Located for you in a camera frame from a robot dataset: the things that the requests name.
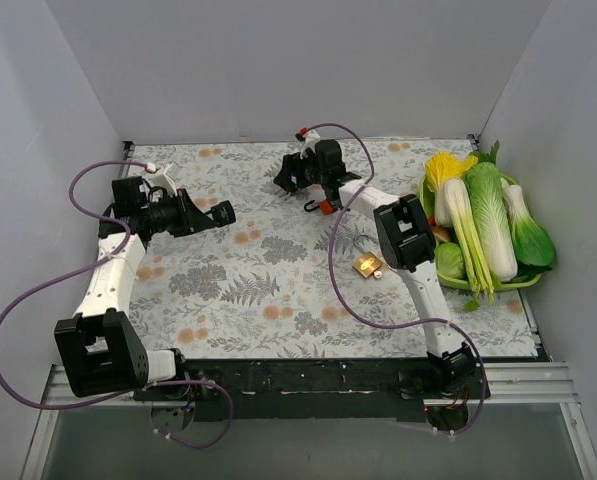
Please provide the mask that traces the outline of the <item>orange black padlock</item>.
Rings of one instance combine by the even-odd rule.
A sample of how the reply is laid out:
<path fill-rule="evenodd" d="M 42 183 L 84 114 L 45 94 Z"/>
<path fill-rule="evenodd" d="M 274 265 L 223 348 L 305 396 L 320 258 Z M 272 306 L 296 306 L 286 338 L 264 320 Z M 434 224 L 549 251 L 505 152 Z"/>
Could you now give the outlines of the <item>orange black padlock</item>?
<path fill-rule="evenodd" d="M 310 200 L 303 206 L 303 209 L 307 213 L 320 212 L 327 216 L 335 213 L 338 207 L 331 201 L 324 199 L 322 201 Z"/>

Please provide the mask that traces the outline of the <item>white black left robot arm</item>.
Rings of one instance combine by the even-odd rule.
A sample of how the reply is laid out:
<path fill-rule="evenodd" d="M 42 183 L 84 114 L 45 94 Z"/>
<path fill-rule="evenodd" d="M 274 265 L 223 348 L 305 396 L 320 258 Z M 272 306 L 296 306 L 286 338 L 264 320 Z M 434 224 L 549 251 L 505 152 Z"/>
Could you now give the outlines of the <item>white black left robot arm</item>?
<path fill-rule="evenodd" d="M 101 265 L 92 273 L 72 318 L 60 320 L 54 338 L 72 392 L 79 398 L 134 390 L 156 382 L 171 400 L 183 398 L 191 377 L 176 348 L 149 351 L 128 318 L 131 293 L 152 238 L 184 237 L 234 222 L 230 202 L 201 211 L 187 191 L 168 180 L 133 176 L 112 183 L 113 201 L 98 229 Z"/>

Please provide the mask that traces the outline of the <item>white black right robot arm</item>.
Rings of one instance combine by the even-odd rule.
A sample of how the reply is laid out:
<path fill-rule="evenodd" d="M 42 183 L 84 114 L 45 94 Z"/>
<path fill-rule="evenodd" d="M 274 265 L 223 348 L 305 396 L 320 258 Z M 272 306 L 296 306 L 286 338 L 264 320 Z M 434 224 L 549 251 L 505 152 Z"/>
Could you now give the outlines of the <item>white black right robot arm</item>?
<path fill-rule="evenodd" d="M 415 195 L 397 197 L 378 190 L 342 159 L 335 140 L 322 140 L 314 131 L 297 134 L 299 150 L 287 154 L 274 184 L 287 194 L 318 185 L 325 199 L 317 207 L 337 213 L 334 226 L 355 211 L 375 224 L 382 259 L 402 279 L 416 308 L 413 326 L 423 328 L 429 365 L 419 373 L 400 376 L 410 397 L 431 392 L 453 397 L 466 387 L 476 371 L 469 342 L 452 322 L 435 265 L 435 238 L 422 204 Z"/>

